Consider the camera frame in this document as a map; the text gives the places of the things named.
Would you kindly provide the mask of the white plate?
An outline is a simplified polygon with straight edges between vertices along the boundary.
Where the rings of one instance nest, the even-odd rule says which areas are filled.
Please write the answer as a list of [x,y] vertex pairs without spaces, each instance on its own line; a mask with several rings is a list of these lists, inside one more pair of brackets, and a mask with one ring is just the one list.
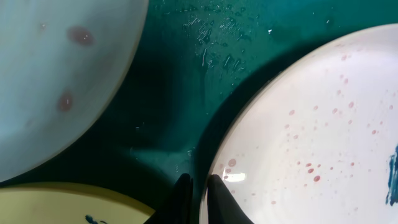
[[397,25],[283,71],[237,117],[210,172],[254,223],[396,223]]

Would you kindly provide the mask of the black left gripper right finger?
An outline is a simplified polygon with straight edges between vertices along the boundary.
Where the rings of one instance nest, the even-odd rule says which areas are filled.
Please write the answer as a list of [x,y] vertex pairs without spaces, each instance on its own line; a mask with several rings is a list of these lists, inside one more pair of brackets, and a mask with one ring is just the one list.
[[207,182],[209,224],[253,224],[235,201],[221,177],[212,174]]

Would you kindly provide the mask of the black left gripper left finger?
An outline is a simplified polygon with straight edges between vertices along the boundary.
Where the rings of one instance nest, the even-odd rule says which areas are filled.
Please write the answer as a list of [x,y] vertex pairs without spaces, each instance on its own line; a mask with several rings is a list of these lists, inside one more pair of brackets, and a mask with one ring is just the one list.
[[192,195],[193,179],[184,173],[165,203],[144,224],[189,224]]

